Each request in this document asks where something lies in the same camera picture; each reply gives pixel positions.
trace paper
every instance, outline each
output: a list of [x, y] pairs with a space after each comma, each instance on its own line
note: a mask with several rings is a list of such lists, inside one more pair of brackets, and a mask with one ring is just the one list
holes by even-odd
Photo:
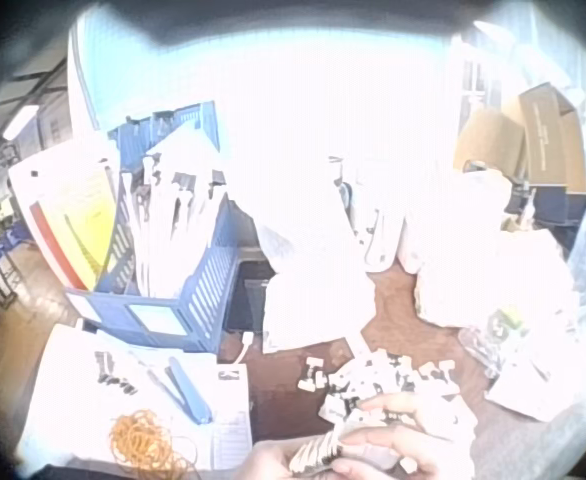
[[186, 337], [188, 333], [170, 307], [130, 305], [129, 308], [148, 331]]
[[73, 307], [75, 307], [77, 313], [79, 313], [83, 318], [102, 323], [102, 319], [86, 298], [81, 295], [73, 295], [71, 293], [67, 293], [66, 297], [69, 299]]
[[215, 418], [213, 469], [228, 470], [237, 468], [253, 446], [247, 371], [246, 365], [218, 365], [217, 368], [218, 381], [214, 383], [217, 401], [211, 405]]
[[[113, 375], [125, 378], [138, 392], [126, 395], [117, 385], [98, 383], [96, 352], [109, 352]], [[211, 407], [213, 423], [196, 425], [178, 404], [181, 397], [164, 372], [171, 355]], [[195, 459], [193, 445], [197, 447], [195, 465], [200, 471], [237, 466], [250, 452], [245, 366], [216, 365], [211, 354], [132, 347], [106, 334], [56, 325], [16, 449], [19, 473], [30, 476], [51, 464], [126, 475], [114, 462], [109, 433], [120, 415], [140, 409], [157, 415], [175, 440], [175, 450], [186, 459]]]

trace white cable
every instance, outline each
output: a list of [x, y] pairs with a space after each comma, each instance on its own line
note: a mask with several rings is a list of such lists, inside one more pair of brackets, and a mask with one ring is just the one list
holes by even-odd
[[244, 356], [246, 355], [246, 352], [249, 351], [249, 347], [253, 343], [253, 337], [254, 336], [255, 336], [255, 334], [253, 332], [244, 332], [242, 334], [242, 345], [243, 345], [242, 346], [242, 351], [240, 352], [240, 356], [237, 357], [235, 359], [235, 361], [233, 362], [233, 365], [237, 365], [242, 360], [244, 360]]

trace hand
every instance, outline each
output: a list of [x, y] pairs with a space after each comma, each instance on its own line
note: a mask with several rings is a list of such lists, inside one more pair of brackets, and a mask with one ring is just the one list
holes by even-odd
[[[414, 393], [380, 395], [362, 402], [362, 410], [385, 410], [412, 414], [422, 431], [404, 425], [362, 428], [341, 439], [345, 445], [378, 445], [395, 450], [418, 464], [419, 471], [411, 478], [429, 480], [468, 480], [473, 478], [474, 466], [470, 447], [473, 427], [455, 422], [449, 403], [440, 397]], [[376, 468], [349, 458], [339, 458], [331, 464], [333, 478], [349, 480], [390, 480]]]
[[[259, 442], [251, 451], [234, 480], [288, 480], [293, 474], [289, 462], [302, 445], [317, 437], [296, 438], [294, 440]], [[345, 480], [341, 475], [331, 472], [331, 480]], [[327, 478], [320, 474], [317, 480]]]

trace cardboard box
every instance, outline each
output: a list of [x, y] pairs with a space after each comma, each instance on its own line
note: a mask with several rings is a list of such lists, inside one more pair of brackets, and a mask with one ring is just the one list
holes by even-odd
[[462, 169], [467, 160], [482, 160], [515, 183], [528, 180], [537, 190], [535, 218], [543, 223], [567, 225], [584, 214], [586, 162], [579, 117], [550, 83], [522, 93], [502, 112], [475, 112], [458, 140], [455, 168]]
[[524, 142], [524, 129], [499, 110], [473, 112], [455, 147], [453, 165], [463, 171], [467, 162], [481, 161], [507, 177], [517, 169]]

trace ceiling light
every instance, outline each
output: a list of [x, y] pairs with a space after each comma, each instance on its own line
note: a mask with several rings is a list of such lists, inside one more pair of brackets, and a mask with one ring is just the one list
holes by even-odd
[[480, 20], [473, 22], [473, 25], [480, 32], [483, 32], [487, 37], [503, 47], [511, 48], [516, 43], [515, 35], [504, 27]]
[[17, 137], [22, 129], [26, 126], [27, 123], [31, 121], [31, 119], [35, 116], [38, 109], [40, 108], [39, 105], [24, 105], [17, 115], [13, 117], [9, 126], [6, 127], [2, 136], [6, 138], [9, 142], [15, 137]]

